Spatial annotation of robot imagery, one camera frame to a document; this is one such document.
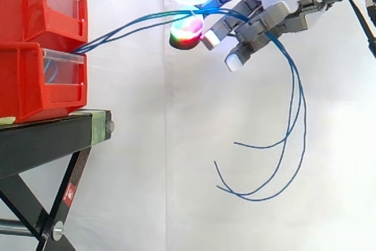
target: white wall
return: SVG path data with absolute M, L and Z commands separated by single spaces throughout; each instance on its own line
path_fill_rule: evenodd
M 89 3 L 92 39 L 163 9 L 163 0 Z M 213 52 L 179 52 L 168 47 L 163 29 L 90 53 L 89 106 L 111 109 L 116 132 L 93 149 L 67 221 L 77 250 L 375 249 L 376 61 L 346 2 L 312 30 L 281 41 L 303 81 L 308 148 L 291 188 L 266 203 L 216 189 L 213 161 L 243 191 L 273 171 L 280 148 L 255 152 L 232 142 L 268 144 L 286 130 L 290 74 L 274 46 L 237 73 L 223 63 L 231 39 Z M 291 176 L 301 134 L 299 123 L 281 173 L 258 196 Z M 66 163 L 24 175 L 47 208 Z M 32 247 L 0 237 L 0 250 Z

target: blue cable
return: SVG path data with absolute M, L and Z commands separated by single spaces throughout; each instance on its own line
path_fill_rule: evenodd
M 238 18 L 242 21 L 248 21 L 248 18 L 246 16 L 242 15 L 241 13 L 239 13 L 235 10 L 226 9 L 226 8 L 210 8 L 210 9 L 202 9 L 202 10 L 197 10 L 197 11 L 178 10 L 178 11 L 155 13 L 155 14 L 146 15 L 146 16 L 143 16 L 139 19 L 136 19 L 136 20 L 124 25 L 124 26 L 121 26 L 118 29 L 115 29 L 112 32 L 109 32 L 106 35 L 103 35 L 103 36 L 95 39 L 92 42 L 89 42 L 85 45 L 82 45 L 80 48 L 76 49 L 73 53 L 75 53 L 75 54 L 87 53 L 87 52 L 99 47 L 100 45 L 116 41 L 116 40 L 124 38 L 124 37 L 126 37 L 130 34 L 133 34 L 135 32 L 142 31 L 142 30 L 149 29 L 149 28 L 153 28 L 153 27 L 156 27 L 156 26 L 169 24 L 169 23 L 172 23 L 172 22 L 175 22 L 175 21 L 180 21 L 184 18 L 188 18 L 189 16 L 192 16 L 192 13 L 197 14 L 197 15 L 222 14 L 222 15 L 227 15 L 227 16 L 231 16 L 231 17 L 234 17 L 234 18 Z M 117 38 L 111 39 L 111 37 L 113 37 L 114 35 L 116 35 L 120 31 L 122 31 L 123 29 L 125 29 L 125 28 L 127 28 L 131 25 L 138 24 L 140 22 L 147 21 L 147 20 L 150 20 L 150 19 L 162 18 L 162 17 L 166 17 L 166 16 L 176 16 L 176 15 L 183 15 L 185 17 L 182 17 L 182 18 L 179 18 L 179 19 L 174 19 L 174 20 L 171 20 L 171 21 L 163 22 L 163 23 L 159 23 L 159 24 L 146 26 L 144 28 L 140 28 L 140 29 L 137 29 L 133 32 L 129 32 L 125 35 L 118 36 Z
M 52 60 L 48 60 L 47 64 L 44 67 L 44 70 L 43 70 L 44 75 L 46 75 L 47 70 L 51 66 L 51 63 L 54 63 L 55 71 L 46 83 L 52 83 L 56 79 L 56 76 L 58 75 L 58 72 L 59 72 L 59 67 L 57 66 L 56 62 L 52 62 Z
M 198 15 L 222 14 L 222 15 L 227 15 L 227 16 L 230 16 L 230 17 L 237 18 L 237 19 L 239 19 L 239 20 L 241 20 L 243 22 L 248 22 L 249 21 L 248 17 L 242 15 L 241 13 L 239 13 L 237 11 L 234 11 L 234 10 L 231 10 L 231 9 L 224 9 L 224 8 L 202 9 L 202 10 L 194 11 L 194 14 L 198 14 Z M 154 25 L 149 25 L 149 26 L 146 26 L 146 27 L 138 28 L 138 29 L 135 29 L 134 31 L 128 32 L 128 33 L 126 33 L 124 35 L 112 38 L 117 33 L 119 33 L 120 31 L 122 31 L 123 29 L 125 29 L 125 28 L 127 28 L 127 27 L 129 27 L 131 25 L 138 24 L 140 22 L 147 21 L 147 20 L 150 20 L 150 19 L 162 18 L 162 17 L 166 17 L 166 16 L 176 16 L 176 15 L 182 15 L 183 17 L 182 18 L 178 18 L 178 19 L 173 19 L 171 21 L 166 21 L 166 22 L 162 22 L 162 23 L 158 23 L 158 24 L 154 24 Z M 136 32 L 143 31 L 145 29 L 153 28 L 153 27 L 156 27 L 156 26 L 161 26 L 161 25 L 169 24 L 169 23 L 172 23 L 172 22 L 175 22 L 175 21 L 180 21 L 180 20 L 188 18 L 190 16 L 192 16 L 192 11 L 170 11 L 170 12 L 162 12 L 162 13 L 156 13 L 156 14 L 146 15 L 146 16 L 141 17 L 139 19 L 136 19 L 136 20 L 134 20 L 134 21 L 132 21 L 132 22 L 130 22 L 130 23 L 128 23 L 128 24 L 126 24 L 126 25 L 118 28 L 118 29 L 115 29 L 114 31 L 109 32 L 108 34 L 103 35 L 100 38 L 97 38 L 97 39 L 95 39 L 92 42 L 87 43 L 86 45 L 81 46 L 80 48 L 78 48 L 77 50 L 75 50 L 75 53 L 76 54 L 87 53 L 87 52 L 89 52 L 89 51 L 91 51 L 91 50 L 99 47 L 100 45 L 103 45 L 103 44 L 106 44 L 106 43 L 109 43 L 109 42 L 113 42 L 113 41 L 117 41 L 117 40 L 122 39 L 122 38 L 124 38 L 126 36 L 134 34 Z M 223 185 L 227 189 L 219 187 L 219 186 L 218 186 L 218 188 L 221 189 L 221 190 L 223 190 L 223 191 L 225 191 L 225 192 L 228 192 L 228 193 L 231 193 L 233 195 L 236 195 L 237 197 L 240 197 L 240 198 L 242 198 L 244 200 L 252 201 L 252 202 L 261 202 L 261 201 L 269 200 L 269 199 L 275 198 L 278 195 L 280 195 L 281 193 L 283 193 L 291 185 L 291 183 L 293 182 L 293 180 L 296 178 L 298 172 L 300 171 L 301 165 L 302 165 L 303 160 L 304 160 L 304 155 L 305 155 L 305 152 L 306 152 L 307 103 L 306 103 L 306 98 L 304 96 L 303 86 L 301 84 L 299 72 L 297 70 L 297 67 L 296 67 L 293 59 L 288 54 L 288 52 L 286 51 L 286 49 L 284 48 L 284 46 L 282 45 L 282 43 L 274 35 L 272 35 L 271 33 L 267 32 L 266 35 L 268 36 L 269 40 L 271 40 L 276 45 L 276 47 L 278 47 L 278 49 L 282 52 L 282 54 L 287 58 L 289 66 L 290 66 L 290 70 L 291 70 L 292 80 L 293 80 L 292 81 L 292 92 L 291 92 L 290 108 L 289 108 L 289 113 L 288 113 L 288 126 L 287 126 L 286 136 L 282 140 L 280 140 L 280 141 L 278 141 L 275 144 L 270 145 L 270 146 L 246 145 L 246 144 L 239 143 L 239 142 L 235 142 L 235 144 L 236 145 L 240 145 L 240 146 L 245 146 L 247 148 L 253 148 L 253 149 L 270 149 L 270 148 L 273 148 L 273 147 L 275 147 L 275 146 L 283 143 L 283 149 L 282 149 L 280 160 L 279 160 L 279 162 L 277 164 L 277 167 L 274 170 L 273 174 L 268 178 L 268 180 L 266 182 L 264 182 L 256 190 L 254 190 L 254 191 L 252 191 L 250 193 L 244 193 L 244 194 L 235 192 L 224 181 L 224 179 L 223 179 L 223 177 L 221 175 L 221 172 L 219 170 L 219 167 L 217 165 L 217 162 L 214 162 L 216 170 L 217 170 L 217 173 L 218 173 L 218 175 L 219 175 L 219 177 L 220 177 Z M 299 103 L 298 103 L 297 113 L 296 113 L 296 116 L 294 118 L 294 122 L 293 122 L 293 124 L 291 126 L 291 116 L 292 116 L 292 108 L 293 108 L 294 93 L 295 93 L 295 74 L 297 76 L 298 84 L 299 84 Z M 299 163 L 299 166 L 298 166 L 295 174 L 293 175 L 293 177 L 291 178 L 291 180 L 288 182 L 288 184 L 286 184 L 285 187 L 283 187 L 281 191 L 279 191 L 278 193 L 276 193 L 273 196 L 270 196 L 268 198 L 262 198 L 262 199 L 249 199 L 249 198 L 246 198 L 245 196 L 253 195 L 256 192 L 260 191 L 262 188 L 264 188 L 272 179 L 274 179 L 275 175 L 279 171 L 279 168 L 281 166 L 281 163 L 283 161 L 283 157 L 284 157 L 284 154 L 285 154 L 285 151 L 286 151 L 287 140 L 290 137 L 292 131 L 294 130 L 294 128 L 296 126 L 296 123 L 297 123 L 297 120 L 298 120 L 298 117 L 300 116 L 302 100 L 303 100 L 303 108 L 304 108 L 304 144 L 303 144 L 303 152 L 302 152 L 302 155 L 301 155 L 300 163 Z
M 299 72 L 298 72 L 298 69 L 293 61 L 293 59 L 291 58 L 291 56 L 288 54 L 288 52 L 286 51 L 286 49 L 284 48 L 284 46 L 282 45 L 282 43 L 274 36 L 272 35 L 271 33 L 267 32 L 266 35 L 269 37 L 269 39 L 276 45 L 276 47 L 278 47 L 278 49 L 282 52 L 282 54 L 286 57 L 286 59 L 288 60 L 288 63 L 290 65 L 291 68 L 293 68 L 294 72 L 296 73 L 297 75 L 297 78 L 298 78 L 298 82 L 299 82 L 299 91 L 300 91 L 300 96 L 302 97 L 303 99 L 303 106 L 304 106 L 304 135 L 303 135 L 303 150 L 302 150 L 302 154 L 301 154 L 301 158 L 300 158 L 300 161 L 299 161 L 299 164 L 298 164 L 298 168 L 297 170 L 295 171 L 293 177 L 290 179 L 290 181 L 285 185 L 285 187 L 282 188 L 282 190 L 280 190 L 279 192 L 277 192 L 276 194 L 270 196 L 270 197 L 267 197 L 267 198 L 261 198 L 261 199 L 250 199 L 250 198 L 246 198 L 245 196 L 249 196 L 253 193 L 246 193 L 246 194 L 241 194 L 241 193 L 237 193 L 235 192 L 223 179 L 222 177 L 222 174 L 220 172 L 220 169 L 218 167 L 218 164 L 217 162 L 214 163 L 215 167 L 216 167 L 216 170 L 217 170 L 217 173 L 223 183 L 223 185 L 227 188 L 227 189 L 224 189 L 222 187 L 219 187 L 219 189 L 227 192 L 227 193 L 231 193 L 243 200 L 246 200 L 246 201 L 250 201 L 250 202 L 263 202 L 263 201 L 267 201 L 267 200 L 270 200 L 270 199 L 273 199 L 277 196 L 279 196 L 281 193 L 283 193 L 291 184 L 292 182 L 294 181 L 294 179 L 296 178 L 296 176 L 298 175 L 300 169 L 301 169 L 301 165 L 303 164 L 303 160 L 304 160 L 304 155 L 306 153 L 306 147 L 307 147 L 307 102 L 306 102 L 306 97 L 304 96 L 304 90 L 303 90 L 303 86 L 301 84 L 301 79 L 300 79 L 300 75 L 299 75 Z

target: black metal frame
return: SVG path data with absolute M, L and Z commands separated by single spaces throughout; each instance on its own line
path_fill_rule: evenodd
M 105 122 L 111 122 L 109 111 L 105 116 Z M 64 235 L 54 238 L 54 225 L 65 223 L 71 208 L 92 146 L 92 118 L 84 112 L 52 121 L 0 126 L 0 199 L 19 219 L 0 219 L 0 235 L 35 237 L 37 251 L 75 250 Z M 110 138 L 108 130 L 105 140 Z M 19 174 L 69 154 L 72 158 L 48 213 Z

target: metal bolt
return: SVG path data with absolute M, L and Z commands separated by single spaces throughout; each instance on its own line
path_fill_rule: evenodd
M 64 223 L 59 221 L 55 223 L 52 229 L 52 239 L 54 241 L 59 241 L 64 234 Z
M 113 121 L 108 121 L 106 123 L 106 131 L 108 133 L 113 133 L 115 130 L 115 123 Z

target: red plastic drawer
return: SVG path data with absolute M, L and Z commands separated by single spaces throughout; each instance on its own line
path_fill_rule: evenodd
M 87 0 L 0 0 L 0 43 L 37 42 L 64 52 L 88 41 Z
M 0 44 L 0 119 L 24 123 L 67 116 L 87 104 L 87 80 L 86 56 L 38 43 Z

